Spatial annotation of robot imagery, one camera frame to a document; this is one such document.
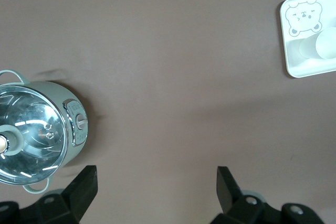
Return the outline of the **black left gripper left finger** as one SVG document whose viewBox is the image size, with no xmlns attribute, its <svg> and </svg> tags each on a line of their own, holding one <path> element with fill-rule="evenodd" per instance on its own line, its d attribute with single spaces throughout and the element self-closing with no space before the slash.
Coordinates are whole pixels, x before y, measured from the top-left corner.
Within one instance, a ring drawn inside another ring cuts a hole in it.
<svg viewBox="0 0 336 224">
<path fill-rule="evenodd" d="M 88 165 L 62 192 L 45 195 L 25 208 L 23 224 L 80 224 L 97 192 L 97 167 Z"/>
</svg>

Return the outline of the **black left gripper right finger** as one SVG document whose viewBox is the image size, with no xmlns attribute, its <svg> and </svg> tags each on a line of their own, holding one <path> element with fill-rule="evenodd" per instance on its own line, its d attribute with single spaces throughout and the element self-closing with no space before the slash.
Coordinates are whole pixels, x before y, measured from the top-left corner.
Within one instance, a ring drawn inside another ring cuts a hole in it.
<svg viewBox="0 0 336 224">
<path fill-rule="evenodd" d="M 256 196 L 244 195 L 226 166 L 217 168 L 216 193 L 222 209 L 209 224 L 257 224 L 264 204 Z"/>
</svg>

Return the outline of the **white IKEA cup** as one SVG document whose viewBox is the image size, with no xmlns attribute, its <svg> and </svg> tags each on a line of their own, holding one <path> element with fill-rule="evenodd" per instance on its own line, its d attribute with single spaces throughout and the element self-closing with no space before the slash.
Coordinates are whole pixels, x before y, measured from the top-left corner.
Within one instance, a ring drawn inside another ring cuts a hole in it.
<svg viewBox="0 0 336 224">
<path fill-rule="evenodd" d="M 300 54 L 308 59 L 331 60 L 336 58 L 336 27 L 318 32 L 301 41 Z"/>
</svg>

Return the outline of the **cream tray with bear print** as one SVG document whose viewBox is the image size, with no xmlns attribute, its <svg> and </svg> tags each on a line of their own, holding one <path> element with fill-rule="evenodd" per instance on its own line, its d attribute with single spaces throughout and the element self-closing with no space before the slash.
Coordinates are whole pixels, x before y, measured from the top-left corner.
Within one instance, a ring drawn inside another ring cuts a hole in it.
<svg viewBox="0 0 336 224">
<path fill-rule="evenodd" d="M 336 58 L 308 59 L 299 52 L 303 39 L 336 27 L 336 0 L 286 0 L 280 8 L 280 20 L 286 67 L 292 77 L 336 71 Z"/>
</svg>

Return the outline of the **glass pot lid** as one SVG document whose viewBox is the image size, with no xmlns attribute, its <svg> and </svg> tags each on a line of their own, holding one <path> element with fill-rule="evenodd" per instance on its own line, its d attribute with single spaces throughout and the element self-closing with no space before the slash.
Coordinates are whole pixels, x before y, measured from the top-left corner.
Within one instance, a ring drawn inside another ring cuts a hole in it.
<svg viewBox="0 0 336 224">
<path fill-rule="evenodd" d="M 65 156 L 65 129 L 52 103 L 23 87 L 0 89 L 0 182 L 29 185 L 51 176 Z"/>
</svg>

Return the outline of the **grey pot with glass lid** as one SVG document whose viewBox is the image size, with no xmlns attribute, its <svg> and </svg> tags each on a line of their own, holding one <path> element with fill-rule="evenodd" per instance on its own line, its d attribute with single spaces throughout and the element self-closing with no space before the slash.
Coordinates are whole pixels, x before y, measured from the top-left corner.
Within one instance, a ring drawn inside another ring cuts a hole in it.
<svg viewBox="0 0 336 224">
<path fill-rule="evenodd" d="M 60 114 L 65 129 L 65 156 L 60 166 L 56 169 L 57 171 L 73 160 L 86 143 L 88 137 L 88 117 L 82 103 L 71 91 L 59 84 L 50 81 L 29 81 L 17 71 L 0 70 L 0 76 L 7 73 L 14 74 L 18 78 L 18 81 L 0 84 L 0 89 L 12 86 L 36 91 L 52 103 Z M 46 181 L 46 184 L 49 185 L 54 173 L 42 181 Z M 40 194 L 47 190 L 47 187 L 33 189 L 32 185 L 14 186 L 22 186 L 27 192 L 32 194 Z"/>
</svg>

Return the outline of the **brown table cover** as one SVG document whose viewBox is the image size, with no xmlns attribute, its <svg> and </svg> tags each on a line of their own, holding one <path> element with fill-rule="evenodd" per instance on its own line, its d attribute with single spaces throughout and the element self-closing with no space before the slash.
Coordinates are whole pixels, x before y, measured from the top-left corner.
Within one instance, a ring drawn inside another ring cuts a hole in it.
<svg viewBox="0 0 336 224">
<path fill-rule="evenodd" d="M 336 72 L 288 75 L 283 1 L 0 0 L 0 70 L 87 110 L 88 140 L 50 185 L 97 166 L 81 224 L 208 224 L 218 166 L 336 224 Z"/>
</svg>

